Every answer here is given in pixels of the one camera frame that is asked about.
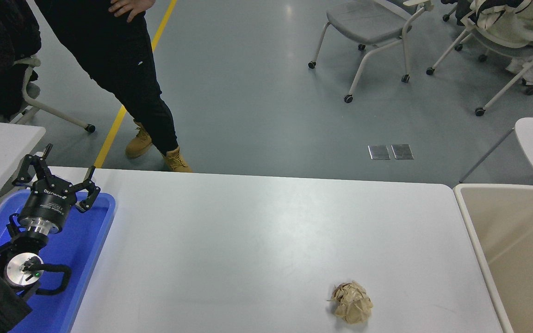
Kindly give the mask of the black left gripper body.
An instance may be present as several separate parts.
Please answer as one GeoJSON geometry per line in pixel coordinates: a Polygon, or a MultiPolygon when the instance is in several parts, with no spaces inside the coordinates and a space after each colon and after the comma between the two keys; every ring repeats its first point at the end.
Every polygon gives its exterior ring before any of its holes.
{"type": "Polygon", "coordinates": [[[63,179],[55,179],[51,184],[46,180],[37,180],[32,184],[30,195],[19,213],[18,222],[28,226],[35,219],[51,222],[55,228],[63,228],[68,213],[77,198],[69,188],[71,183],[63,179]]]}

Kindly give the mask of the person's left hand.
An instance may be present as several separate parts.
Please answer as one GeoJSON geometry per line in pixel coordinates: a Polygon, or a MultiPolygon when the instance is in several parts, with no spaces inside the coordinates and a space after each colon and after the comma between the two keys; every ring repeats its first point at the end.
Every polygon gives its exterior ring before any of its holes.
{"type": "Polygon", "coordinates": [[[111,0],[108,12],[114,17],[125,16],[125,21],[131,23],[133,19],[156,4],[155,0],[111,0]]]}

